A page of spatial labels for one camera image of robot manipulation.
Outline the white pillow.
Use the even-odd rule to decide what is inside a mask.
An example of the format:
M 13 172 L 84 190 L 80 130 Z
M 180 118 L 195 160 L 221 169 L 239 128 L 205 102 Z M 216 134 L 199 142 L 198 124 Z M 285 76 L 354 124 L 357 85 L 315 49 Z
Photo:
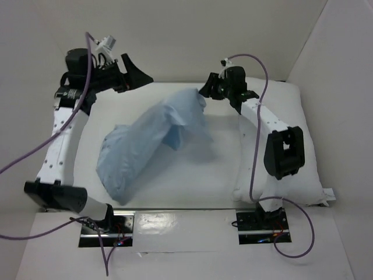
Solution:
M 239 116 L 241 163 L 235 201 L 261 200 L 266 211 L 281 206 L 281 198 L 301 205 L 327 205 L 336 196 L 323 188 L 317 172 L 300 90 L 290 83 L 248 78 L 249 88 L 265 90 L 261 105 L 249 99 Z

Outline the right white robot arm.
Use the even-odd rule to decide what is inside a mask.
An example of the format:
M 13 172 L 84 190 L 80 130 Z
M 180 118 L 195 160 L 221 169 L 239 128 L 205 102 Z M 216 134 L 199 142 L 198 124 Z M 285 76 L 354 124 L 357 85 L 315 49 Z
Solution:
M 266 137 L 263 163 L 268 175 L 276 180 L 293 176 L 305 165 L 304 134 L 291 127 L 266 106 L 260 96 L 249 90 L 241 66 L 224 67 L 210 73 L 199 94 L 213 100 L 227 99 L 230 106 L 257 128 L 257 138 Z

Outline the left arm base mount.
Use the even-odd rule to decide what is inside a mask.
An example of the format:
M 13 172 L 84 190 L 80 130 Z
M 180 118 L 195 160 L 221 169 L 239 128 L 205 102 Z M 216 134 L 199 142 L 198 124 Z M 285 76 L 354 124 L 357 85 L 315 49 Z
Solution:
M 114 223 L 109 229 L 100 228 L 104 247 L 132 247 L 134 211 L 114 211 Z M 97 230 L 91 222 L 82 222 L 79 248 L 100 247 Z

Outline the light blue pillowcase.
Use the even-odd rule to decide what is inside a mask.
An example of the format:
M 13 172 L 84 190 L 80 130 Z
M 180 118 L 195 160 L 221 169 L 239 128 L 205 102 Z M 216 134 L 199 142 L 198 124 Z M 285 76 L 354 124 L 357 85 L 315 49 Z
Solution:
M 131 125 L 116 125 L 105 136 L 96 172 L 109 196 L 119 203 L 160 145 L 177 151 L 189 136 L 211 141 L 205 98 L 196 88 L 173 93 L 151 106 Z

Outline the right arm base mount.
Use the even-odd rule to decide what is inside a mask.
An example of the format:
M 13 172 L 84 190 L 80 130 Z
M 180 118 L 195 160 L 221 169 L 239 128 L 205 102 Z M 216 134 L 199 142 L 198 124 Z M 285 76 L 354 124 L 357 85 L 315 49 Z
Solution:
M 259 210 L 238 211 L 231 225 L 238 231 L 240 245 L 291 243 L 291 234 L 287 215 L 282 208 L 274 214 L 265 214 Z

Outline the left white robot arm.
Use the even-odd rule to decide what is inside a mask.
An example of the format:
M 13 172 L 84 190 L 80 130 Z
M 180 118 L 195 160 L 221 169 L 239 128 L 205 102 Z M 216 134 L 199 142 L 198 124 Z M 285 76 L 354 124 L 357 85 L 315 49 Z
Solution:
M 128 54 L 122 54 L 121 58 L 126 73 L 120 71 L 117 60 L 98 66 L 87 49 L 68 51 L 65 57 L 68 70 L 54 95 L 53 140 L 36 179 L 24 185 L 24 192 L 40 207 L 86 216 L 103 233 L 110 232 L 117 222 L 114 210 L 110 204 L 89 197 L 85 188 L 75 187 L 73 172 L 80 137 L 96 95 L 108 89 L 122 93 L 153 82 Z

